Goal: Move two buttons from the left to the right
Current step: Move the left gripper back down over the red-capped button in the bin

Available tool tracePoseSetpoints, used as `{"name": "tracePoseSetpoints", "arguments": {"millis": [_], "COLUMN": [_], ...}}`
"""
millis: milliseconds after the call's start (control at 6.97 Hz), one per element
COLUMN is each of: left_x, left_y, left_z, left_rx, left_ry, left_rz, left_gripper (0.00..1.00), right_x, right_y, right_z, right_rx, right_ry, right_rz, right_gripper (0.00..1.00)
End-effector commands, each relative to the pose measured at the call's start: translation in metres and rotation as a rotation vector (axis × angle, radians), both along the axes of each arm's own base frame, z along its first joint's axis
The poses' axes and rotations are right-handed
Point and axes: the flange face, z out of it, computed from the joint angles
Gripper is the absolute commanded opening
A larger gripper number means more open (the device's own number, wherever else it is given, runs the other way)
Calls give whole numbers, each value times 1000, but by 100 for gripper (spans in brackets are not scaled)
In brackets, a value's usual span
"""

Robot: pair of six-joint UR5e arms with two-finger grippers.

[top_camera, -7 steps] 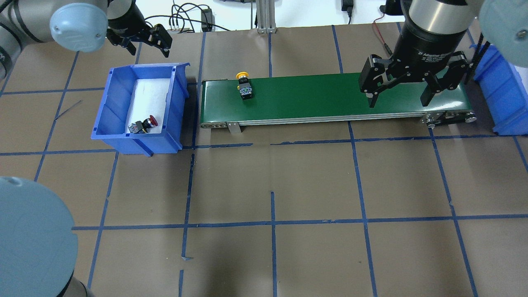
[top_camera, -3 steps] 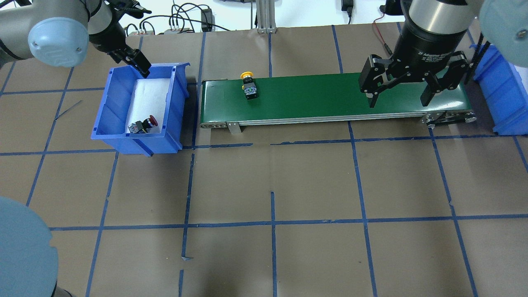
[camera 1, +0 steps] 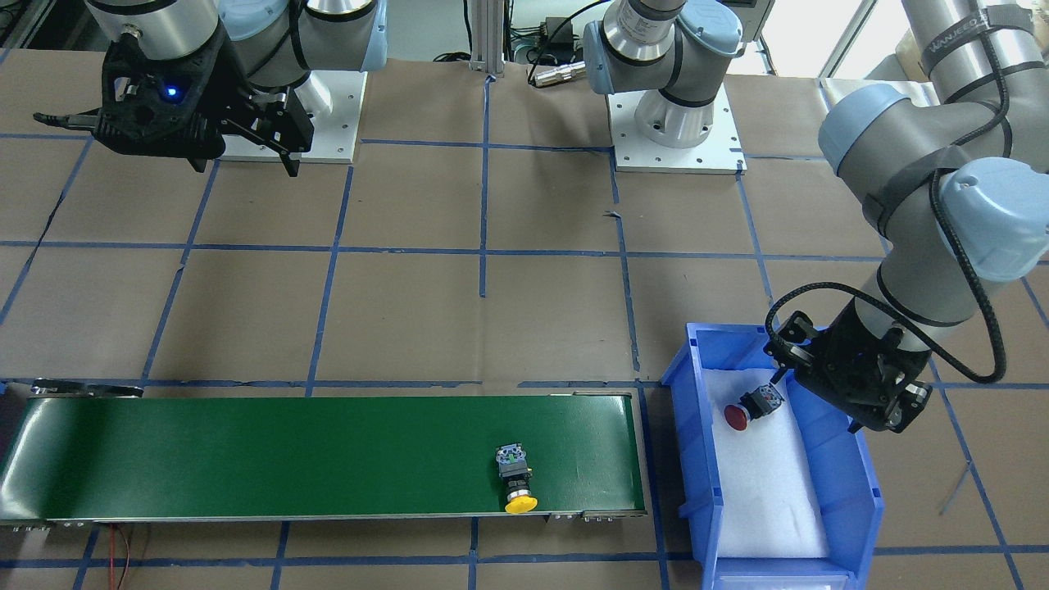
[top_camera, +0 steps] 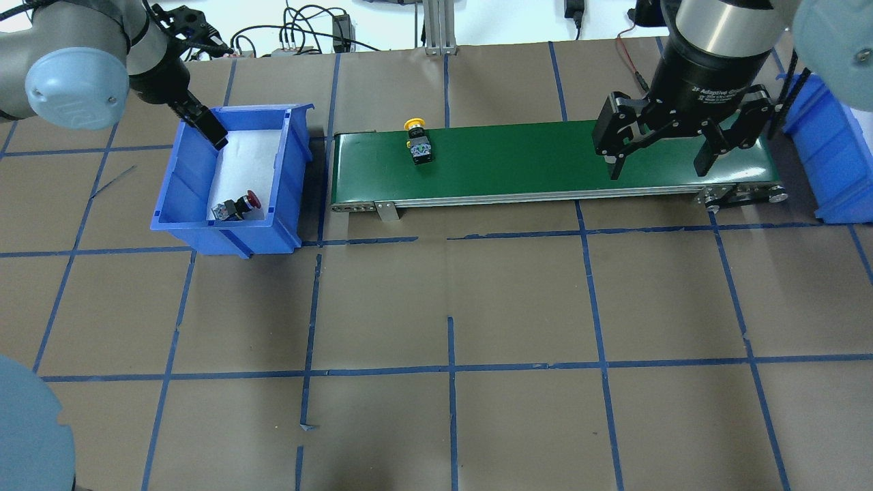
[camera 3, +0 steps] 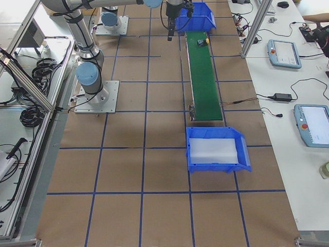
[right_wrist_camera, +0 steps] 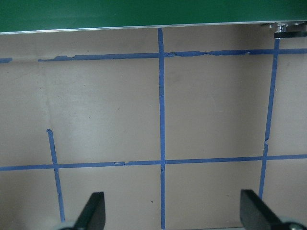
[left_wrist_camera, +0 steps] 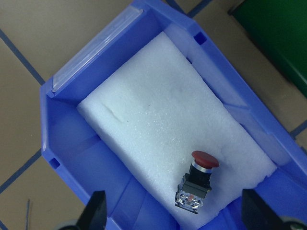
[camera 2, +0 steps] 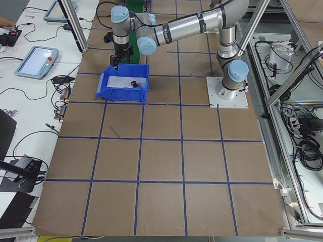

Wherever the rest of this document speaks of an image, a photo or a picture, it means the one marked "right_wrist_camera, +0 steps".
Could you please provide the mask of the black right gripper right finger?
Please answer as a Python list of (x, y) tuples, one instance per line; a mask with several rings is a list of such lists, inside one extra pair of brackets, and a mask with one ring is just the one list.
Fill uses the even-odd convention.
[(240, 192), (240, 221), (246, 230), (287, 230), (271, 209), (249, 189)]

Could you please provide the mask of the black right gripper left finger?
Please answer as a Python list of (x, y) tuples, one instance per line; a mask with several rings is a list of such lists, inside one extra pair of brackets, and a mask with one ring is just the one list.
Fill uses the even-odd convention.
[(77, 218), (74, 230), (103, 230), (106, 224), (104, 192), (92, 193), (81, 214)]

